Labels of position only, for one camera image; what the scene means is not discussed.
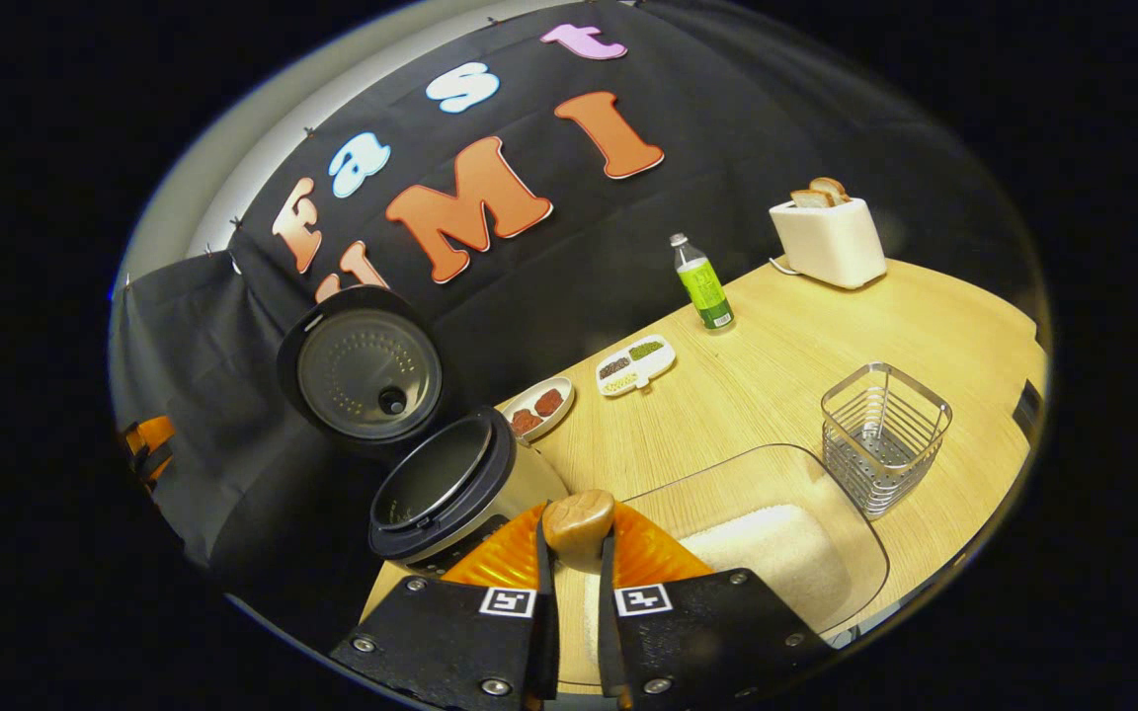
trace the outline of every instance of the orange letter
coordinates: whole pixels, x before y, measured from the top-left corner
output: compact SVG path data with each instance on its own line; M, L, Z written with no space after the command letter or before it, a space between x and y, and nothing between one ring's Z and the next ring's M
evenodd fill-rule
M292 249L292 256L297 257L297 273L306 273L311 268L311 262L319 251L319 245L324 240L320 231L310 231L307 228L319 221L319 210L315 204L311 202L306 195L315 189L315 181L302 179L297 181L292 195L288 195L288 202L280 208L280 215L274 217L271 225L272 233L283 238L288 248Z
M496 137L480 139L455 157L455 192L448 197L422 184L402 191L385 209L402 222L432 262L432 280L447 283L468 266L468 251L455 249L451 235L478 251L489 249L486 210L494 215L494 234L516 237L551 215L551 200L535 197L503 159Z
M366 259L366 246L363 240L352 243L344 255L340 256L341 271L354 274L357 283L376 284L376 287L389 288L385 279L380 278L376 266ZM335 273L328 274L315 291L315 303L322 303L324 298L340 291L340 278Z
M644 139L613 108L617 100L618 97L609 91L575 96L556 107L556 116L572 118L582 126L595 141L595 148L604 154L604 174L620 180L658 165L665 152L644 143Z

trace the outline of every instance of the metal utensil holder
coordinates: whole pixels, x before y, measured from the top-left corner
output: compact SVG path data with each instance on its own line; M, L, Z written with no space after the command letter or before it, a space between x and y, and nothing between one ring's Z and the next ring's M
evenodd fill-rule
M953 417L934 391L880 362L836 383L819 406L827 471L868 520L916 488Z

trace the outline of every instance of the wooden knob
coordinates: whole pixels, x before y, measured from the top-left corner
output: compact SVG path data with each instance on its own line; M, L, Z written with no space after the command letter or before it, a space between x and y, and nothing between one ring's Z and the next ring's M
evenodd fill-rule
M613 495L607 490L584 490L552 501L543 512L547 548L583 572L600 572L600 548L612 526Z

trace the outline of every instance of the letter m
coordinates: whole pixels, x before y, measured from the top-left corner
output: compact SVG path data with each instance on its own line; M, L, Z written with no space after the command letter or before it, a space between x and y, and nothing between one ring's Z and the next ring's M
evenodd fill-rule
M551 215L551 200L535 197L506 165L497 137L480 139L455 157L456 197L414 184L385 209L389 221L402 222L432 262L432 280L447 283L468 268L469 255L447 241L478 251L489 249L486 210L494 216L494 234L516 237Z

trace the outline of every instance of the plastic bottle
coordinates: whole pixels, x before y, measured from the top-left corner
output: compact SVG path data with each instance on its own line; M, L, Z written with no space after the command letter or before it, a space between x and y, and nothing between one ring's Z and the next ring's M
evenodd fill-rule
M670 247L674 247L674 271L687 289L692 306L700 312L706 328L717 330L731 324L736 315L732 314L731 303L727 303L723 284L706 253L692 247L683 233L670 237Z

